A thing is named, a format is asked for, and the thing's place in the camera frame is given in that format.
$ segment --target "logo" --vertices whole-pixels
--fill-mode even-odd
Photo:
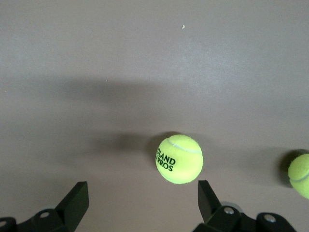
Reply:
[[[156,162],[164,167],[165,169],[169,170],[170,172],[173,171],[173,165],[176,163],[176,160],[165,155],[160,148],[156,151],[156,157],[155,157]]]

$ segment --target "metal screw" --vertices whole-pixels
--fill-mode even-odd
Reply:
[[[230,207],[224,208],[224,212],[227,213],[227,214],[234,214],[234,210]]]
[[[6,225],[6,221],[0,221],[0,227],[5,226]]]
[[[40,215],[40,218],[47,217],[49,215],[49,212],[44,212]]]
[[[271,222],[271,223],[274,223],[274,222],[277,221],[277,220],[275,219],[275,217],[272,216],[272,215],[270,215],[270,214],[265,214],[265,215],[264,215],[264,218],[266,219],[266,221]]]

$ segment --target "tennis ball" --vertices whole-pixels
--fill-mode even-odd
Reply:
[[[288,175],[293,188],[309,199],[309,154],[304,154],[292,161]]]
[[[203,167],[202,150],[198,143],[182,134],[163,140],[157,149],[155,160],[161,175],[174,184],[193,181]]]

